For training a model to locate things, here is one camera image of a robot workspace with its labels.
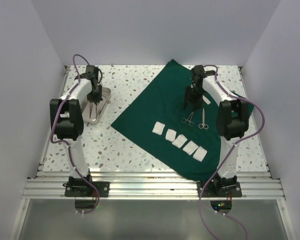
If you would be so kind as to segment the white indicator strip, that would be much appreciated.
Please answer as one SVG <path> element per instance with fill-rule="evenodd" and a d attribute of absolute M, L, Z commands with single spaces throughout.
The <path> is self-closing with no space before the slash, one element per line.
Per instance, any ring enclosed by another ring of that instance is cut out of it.
<path fill-rule="evenodd" d="M 205 96 L 203 96 L 202 99 L 207 105 L 209 105 L 211 103 L 210 100 Z"/>

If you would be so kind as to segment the green surgical drape cloth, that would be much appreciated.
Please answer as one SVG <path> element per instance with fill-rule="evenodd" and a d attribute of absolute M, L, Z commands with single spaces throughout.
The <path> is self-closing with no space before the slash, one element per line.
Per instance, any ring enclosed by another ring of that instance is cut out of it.
<path fill-rule="evenodd" d="M 203 96 L 210 104 L 203 101 L 202 108 L 194 112 L 194 125 L 182 123 L 182 118 L 187 118 L 193 108 L 190 104 L 183 108 L 185 89 L 191 83 L 191 69 L 169 61 L 111 126 L 182 177 L 205 182 L 216 172 L 220 160 L 221 138 L 216 129 L 218 105 L 206 92 Z M 198 127 L 203 108 L 207 130 Z M 165 124 L 162 135 L 152 132 L 156 122 Z M 181 148 L 174 146 L 166 140 L 168 129 L 176 131 L 175 138 L 184 135 L 187 142 Z M 190 141 L 207 150 L 202 162 L 193 158 L 195 152 L 188 155 L 183 151 Z"/>

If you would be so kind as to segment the steel surgical scissors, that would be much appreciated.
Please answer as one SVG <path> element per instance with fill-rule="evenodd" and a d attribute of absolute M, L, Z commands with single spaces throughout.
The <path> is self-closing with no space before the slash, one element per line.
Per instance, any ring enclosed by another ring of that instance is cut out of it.
<path fill-rule="evenodd" d="M 209 126 L 206 124 L 205 122 L 205 109 L 203 108 L 202 109 L 202 118 L 201 118 L 201 123 L 198 124 L 198 128 L 199 129 L 204 129 L 204 130 L 208 130 L 209 129 Z"/>

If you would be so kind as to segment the stainless steel instrument tray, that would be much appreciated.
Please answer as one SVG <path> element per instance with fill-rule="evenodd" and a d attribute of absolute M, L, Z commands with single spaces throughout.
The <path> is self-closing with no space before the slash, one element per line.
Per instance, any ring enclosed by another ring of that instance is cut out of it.
<path fill-rule="evenodd" d="M 89 107 L 90 107 L 90 102 L 88 102 L 87 97 L 83 100 L 81 106 L 81 113 L 83 117 L 83 122 L 86 124 L 91 124 L 91 125 L 97 125 L 102 116 L 103 113 L 105 112 L 107 105 L 110 103 L 111 100 L 111 89 L 108 87 L 103 87 L 102 88 L 102 100 L 97 103 L 97 118 L 96 119 L 90 119 L 89 118 Z"/>

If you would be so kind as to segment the steel hemostat forceps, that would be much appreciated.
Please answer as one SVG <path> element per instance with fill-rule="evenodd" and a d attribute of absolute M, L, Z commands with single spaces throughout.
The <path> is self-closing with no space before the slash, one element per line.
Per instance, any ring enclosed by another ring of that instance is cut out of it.
<path fill-rule="evenodd" d="M 194 122 L 192 121 L 193 115 L 194 115 L 194 112 L 192 111 L 192 112 L 189 114 L 189 116 L 188 116 L 187 118 L 185 118 L 185 117 L 182 118 L 182 119 L 181 119 L 181 122 L 182 122 L 183 124 L 188 123 L 188 125 L 189 125 L 190 127 L 193 127 L 193 126 L 194 126 Z"/>

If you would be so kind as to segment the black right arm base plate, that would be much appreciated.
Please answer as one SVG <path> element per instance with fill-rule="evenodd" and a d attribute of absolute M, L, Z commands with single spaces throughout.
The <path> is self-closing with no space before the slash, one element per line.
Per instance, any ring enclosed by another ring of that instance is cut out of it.
<path fill-rule="evenodd" d="M 230 178 L 211 180 L 202 193 L 203 198 L 240 198 L 242 196 L 240 183 Z"/>

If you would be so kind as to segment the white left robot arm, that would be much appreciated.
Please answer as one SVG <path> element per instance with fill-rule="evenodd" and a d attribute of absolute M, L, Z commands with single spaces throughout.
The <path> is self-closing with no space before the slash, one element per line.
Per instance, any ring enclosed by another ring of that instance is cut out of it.
<path fill-rule="evenodd" d="M 49 102 L 50 141 L 53 144 L 61 143 L 66 147 L 71 169 L 70 180 L 80 180 L 76 190 L 85 197 L 93 193 L 94 184 L 90 180 L 90 169 L 85 161 L 82 147 L 84 131 L 82 112 L 85 109 L 85 101 L 92 107 L 96 107 L 103 99 L 102 77 L 98 67 L 87 65 L 85 72 L 77 75 L 77 82 L 70 90 L 60 98 Z"/>

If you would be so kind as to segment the steel scalpel handle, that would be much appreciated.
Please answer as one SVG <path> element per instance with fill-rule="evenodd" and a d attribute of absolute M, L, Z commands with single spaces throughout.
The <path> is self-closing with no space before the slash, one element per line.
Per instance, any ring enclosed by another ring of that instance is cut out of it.
<path fill-rule="evenodd" d="M 98 115 L 98 104 L 95 102 L 89 103 L 89 118 L 91 120 L 96 119 Z"/>

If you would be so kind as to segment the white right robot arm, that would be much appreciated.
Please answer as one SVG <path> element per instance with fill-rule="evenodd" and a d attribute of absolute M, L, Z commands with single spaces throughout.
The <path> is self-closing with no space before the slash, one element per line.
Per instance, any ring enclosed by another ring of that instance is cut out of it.
<path fill-rule="evenodd" d="M 218 67 L 206 70 L 207 65 L 196 65 L 191 72 L 191 85 L 185 87 L 183 108 L 192 106 L 191 114 L 181 122 L 190 122 L 194 112 L 203 106 L 203 95 L 208 93 L 218 106 L 216 130 L 220 137 L 220 158 L 215 173 L 201 186 L 201 193 L 213 192 L 225 196 L 237 188 L 237 155 L 240 141 L 249 128 L 249 103 L 234 96 L 218 80 Z"/>

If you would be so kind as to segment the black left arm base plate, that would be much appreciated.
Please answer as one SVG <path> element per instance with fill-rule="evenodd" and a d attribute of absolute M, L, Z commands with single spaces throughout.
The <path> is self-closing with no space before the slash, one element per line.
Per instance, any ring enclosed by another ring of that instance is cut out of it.
<path fill-rule="evenodd" d="M 62 186 L 65 187 L 64 195 L 66 197 L 74 198 L 84 198 L 84 197 L 101 197 L 107 198 L 110 191 L 110 183 L 108 181 L 93 181 L 91 183 L 98 192 L 95 191 L 93 187 L 85 182 L 74 182 L 70 184 L 69 182 L 63 183 Z"/>

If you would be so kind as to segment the white gauze pad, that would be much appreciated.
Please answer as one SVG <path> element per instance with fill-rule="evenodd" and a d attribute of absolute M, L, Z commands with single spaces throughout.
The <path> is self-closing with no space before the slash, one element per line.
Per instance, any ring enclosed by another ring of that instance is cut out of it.
<path fill-rule="evenodd" d="M 157 121 L 152 129 L 152 132 L 157 135 L 162 135 L 164 128 L 165 128 L 165 124 Z"/>
<path fill-rule="evenodd" d="M 202 162 L 203 159 L 205 158 L 207 152 L 208 151 L 206 149 L 204 149 L 203 147 L 200 146 L 193 154 L 193 158 L 199 162 Z"/>
<path fill-rule="evenodd" d="M 177 132 L 173 129 L 168 129 L 165 135 L 167 141 L 173 142 L 176 139 Z"/>
<path fill-rule="evenodd" d="M 199 146 L 194 143 L 193 141 L 189 141 L 184 147 L 183 147 L 183 151 L 185 153 L 187 153 L 189 156 L 191 156 L 197 149 L 199 148 Z"/>
<path fill-rule="evenodd" d="M 172 144 L 174 146 L 176 146 L 177 148 L 181 148 L 186 142 L 187 142 L 187 138 L 183 135 L 183 134 L 180 134 L 178 135 L 178 137 L 172 142 Z"/>

